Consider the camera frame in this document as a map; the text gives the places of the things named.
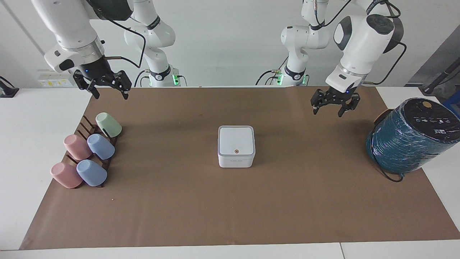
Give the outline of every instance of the box lid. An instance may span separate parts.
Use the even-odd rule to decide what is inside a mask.
[[[220,126],[218,139],[221,155],[254,154],[254,129],[251,126]]]

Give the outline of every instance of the electrical outlet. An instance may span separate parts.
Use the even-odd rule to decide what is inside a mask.
[[[38,78],[38,82],[44,88],[74,88],[76,87],[72,75],[69,74],[46,74]]]

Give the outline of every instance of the white square container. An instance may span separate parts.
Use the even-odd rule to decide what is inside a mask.
[[[248,168],[256,154],[254,129],[251,126],[220,126],[217,140],[219,166]]]

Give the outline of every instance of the wooden cup rack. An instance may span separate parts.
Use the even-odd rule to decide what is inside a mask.
[[[118,136],[116,137],[110,137],[110,135],[108,134],[108,132],[105,130],[105,129],[101,129],[99,128],[99,126],[97,124],[92,124],[89,119],[83,115],[82,119],[80,120],[80,123],[78,124],[78,127],[77,127],[77,130],[76,132],[78,134],[80,134],[85,140],[88,139],[89,136],[91,136],[92,134],[101,134],[103,137],[106,137],[108,138],[109,142],[115,147],[115,144],[118,140]],[[110,157],[109,159],[106,159],[106,160],[102,160],[98,155],[96,154],[92,154],[89,158],[89,160],[92,160],[98,164],[101,165],[102,168],[104,168],[107,172],[109,171],[109,167],[110,167],[110,162],[112,161],[112,157]],[[68,151],[65,152],[65,155],[64,155],[64,158],[62,160],[62,162],[66,163],[66,162],[73,162],[75,163],[75,165],[77,165],[81,160],[77,160],[77,159],[74,159],[70,153]],[[99,185],[98,187],[103,187],[105,184],[105,182],[103,182],[101,185]]]

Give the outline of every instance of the plastic wrap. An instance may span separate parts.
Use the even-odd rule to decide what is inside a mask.
[[[369,156],[374,161],[377,159],[384,170],[395,174],[419,169],[460,141],[459,138],[439,140],[430,137],[408,123],[404,116],[404,106],[410,100],[412,99],[404,101],[393,110],[375,127],[375,131],[371,132],[366,140]]]

